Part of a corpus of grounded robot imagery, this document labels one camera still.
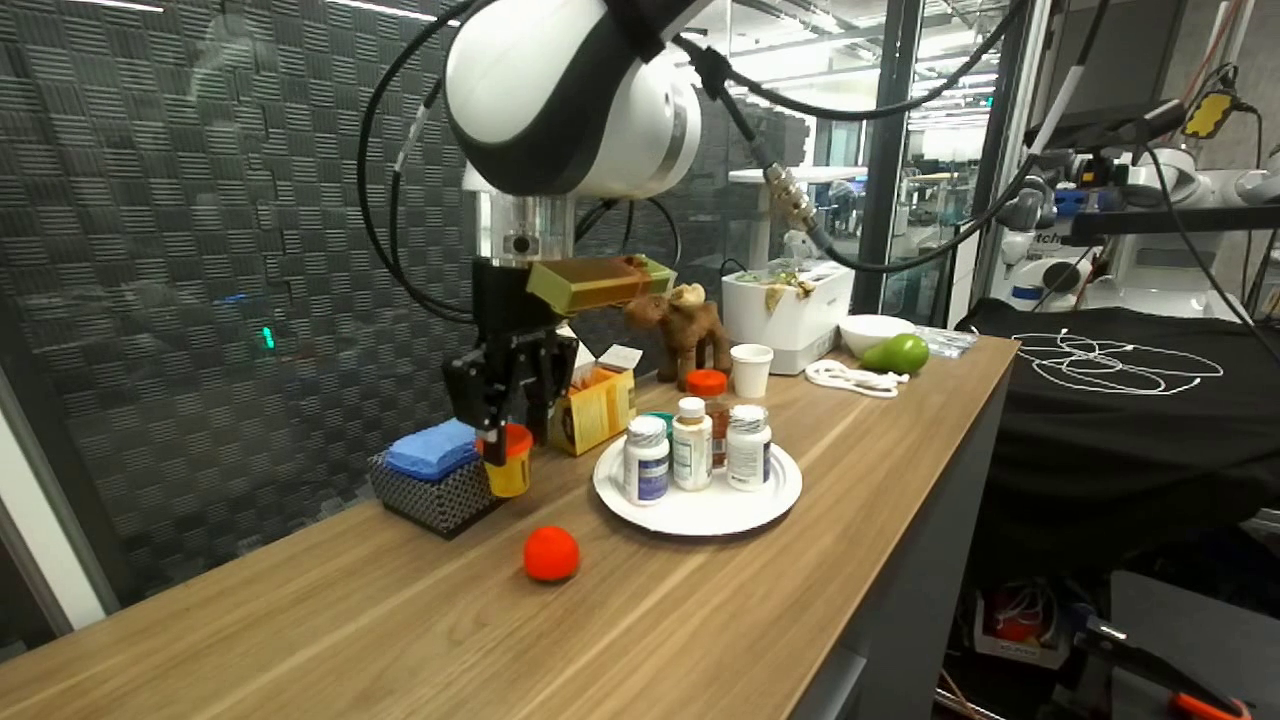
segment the black fabric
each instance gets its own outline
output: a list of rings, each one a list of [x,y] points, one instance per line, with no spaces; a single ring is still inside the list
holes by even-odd
[[[1103,572],[1280,497],[1280,366],[1249,330],[1120,307],[1018,314],[1002,301],[955,330],[1021,342],[975,534],[982,575]],[[1151,368],[1168,393],[1116,395],[1114,385],[1155,390]]]

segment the green light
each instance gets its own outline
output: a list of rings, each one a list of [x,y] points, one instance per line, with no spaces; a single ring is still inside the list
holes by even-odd
[[[259,342],[264,351],[277,351],[277,333],[271,333],[271,325],[264,325],[264,330],[256,333],[256,342]]]

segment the red ball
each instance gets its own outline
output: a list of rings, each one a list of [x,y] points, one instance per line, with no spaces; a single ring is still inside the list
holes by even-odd
[[[569,575],[575,575],[582,554],[569,528],[538,528],[524,539],[524,575],[538,586],[563,586]]]

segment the white bowl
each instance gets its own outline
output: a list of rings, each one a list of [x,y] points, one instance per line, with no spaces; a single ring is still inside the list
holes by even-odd
[[[894,335],[903,335],[903,333],[915,333],[914,321],[901,321],[901,315],[846,315],[839,321],[839,346],[856,356],[881,342],[894,342]]]

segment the blue sponge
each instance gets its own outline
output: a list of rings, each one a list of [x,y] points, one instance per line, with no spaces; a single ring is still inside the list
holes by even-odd
[[[477,427],[466,422],[443,422],[432,427],[422,427],[412,438],[400,438],[389,453],[386,466],[400,478],[441,483],[457,467],[477,460]]]

